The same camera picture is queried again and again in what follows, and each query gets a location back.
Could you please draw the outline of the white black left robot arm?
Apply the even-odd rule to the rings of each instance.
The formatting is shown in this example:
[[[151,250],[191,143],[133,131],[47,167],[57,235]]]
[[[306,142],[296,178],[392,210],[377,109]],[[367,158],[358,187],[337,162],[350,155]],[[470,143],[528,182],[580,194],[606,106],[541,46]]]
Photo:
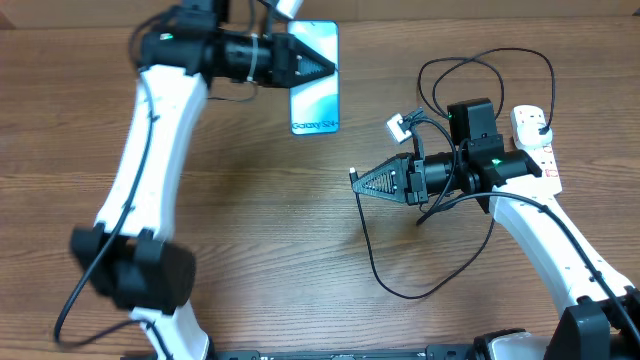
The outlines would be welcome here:
[[[295,135],[339,127],[339,28],[297,20],[299,3],[269,1],[262,34],[226,28],[225,1],[184,1],[140,24],[128,42],[137,73],[128,138],[108,197],[90,228],[70,239],[92,285],[129,314],[157,359],[212,359],[211,337],[190,302],[196,260],[173,243],[175,206],[192,133],[215,79],[289,93]]]

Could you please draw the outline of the blue Samsung Galaxy smartphone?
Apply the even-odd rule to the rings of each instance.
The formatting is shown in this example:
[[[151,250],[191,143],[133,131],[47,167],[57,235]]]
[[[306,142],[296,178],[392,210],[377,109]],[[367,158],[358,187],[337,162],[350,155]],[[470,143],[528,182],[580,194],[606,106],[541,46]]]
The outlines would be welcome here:
[[[332,76],[289,91],[291,132],[296,136],[336,133],[340,127],[338,25],[329,20],[300,20],[290,22],[287,30],[336,66]]]

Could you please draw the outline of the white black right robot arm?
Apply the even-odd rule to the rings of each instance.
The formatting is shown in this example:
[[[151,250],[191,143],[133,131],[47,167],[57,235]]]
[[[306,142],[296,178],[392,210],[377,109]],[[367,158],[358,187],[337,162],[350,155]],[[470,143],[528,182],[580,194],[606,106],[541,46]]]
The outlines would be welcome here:
[[[590,245],[563,211],[550,148],[551,131],[538,109],[512,113],[516,150],[506,151],[493,105],[474,99],[448,108],[451,150],[427,155],[417,127],[423,110],[392,116],[394,140],[412,140],[364,175],[350,173],[356,196],[409,206],[431,202],[444,212],[478,202],[520,246],[549,291],[559,316],[550,336],[522,328],[476,337],[470,344],[429,345],[428,359],[636,359],[639,356],[639,289]]]

